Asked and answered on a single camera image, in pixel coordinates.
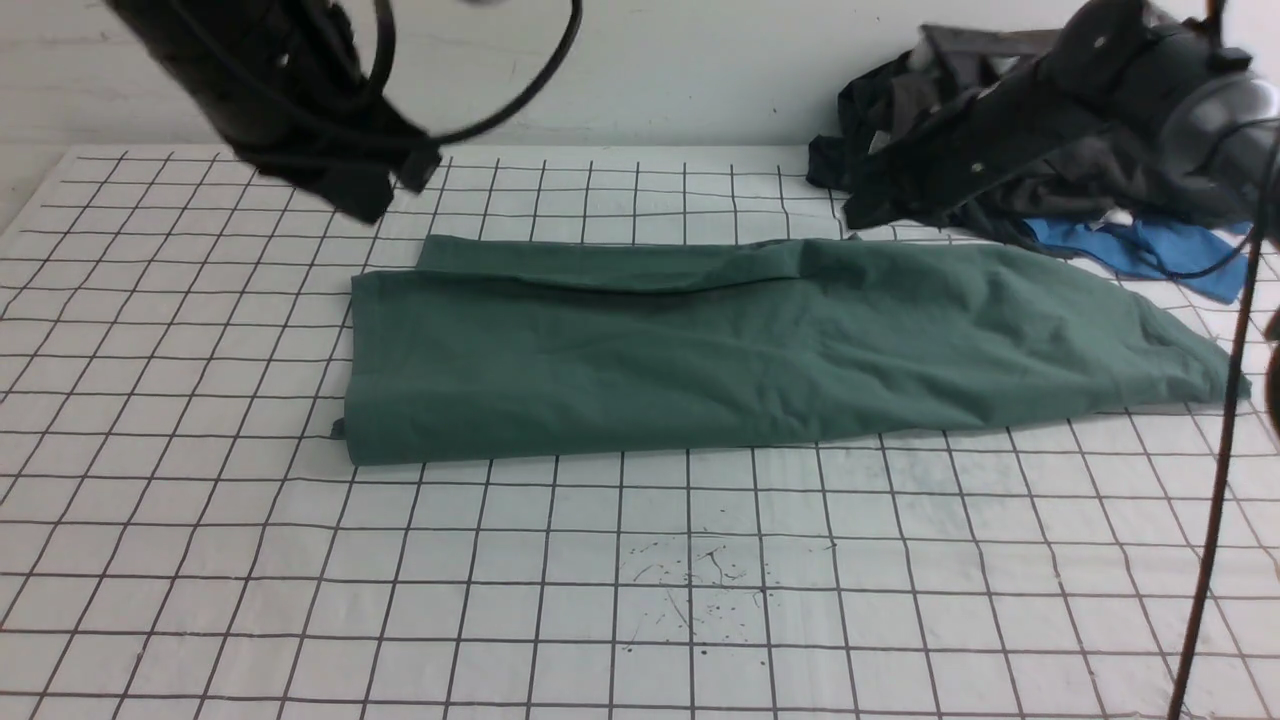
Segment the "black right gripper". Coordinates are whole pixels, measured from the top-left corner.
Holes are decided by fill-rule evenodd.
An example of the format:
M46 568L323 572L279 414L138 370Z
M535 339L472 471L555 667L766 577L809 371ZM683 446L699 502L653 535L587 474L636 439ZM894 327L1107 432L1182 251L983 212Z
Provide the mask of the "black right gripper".
M851 231L941 217L1025 167L1093 135L1101 118L1038 70L945 104L851 170Z

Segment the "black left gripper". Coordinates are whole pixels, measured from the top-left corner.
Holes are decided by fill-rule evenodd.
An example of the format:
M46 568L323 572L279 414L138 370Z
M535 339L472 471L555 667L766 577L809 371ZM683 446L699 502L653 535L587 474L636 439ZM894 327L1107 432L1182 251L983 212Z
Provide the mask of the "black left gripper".
M439 143L384 97L337 119L361 137L326 136L264 100L225 97L225 141L238 159L367 225L387 214L396 182L420 193L442 164Z

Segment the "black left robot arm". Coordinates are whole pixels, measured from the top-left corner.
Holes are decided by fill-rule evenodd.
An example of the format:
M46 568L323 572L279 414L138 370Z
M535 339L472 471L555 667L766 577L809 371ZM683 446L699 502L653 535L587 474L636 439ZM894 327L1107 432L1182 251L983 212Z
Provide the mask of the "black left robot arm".
M365 224L424 191L439 143L387 100L396 33L370 69L337 1L110 1L109 10L260 174Z

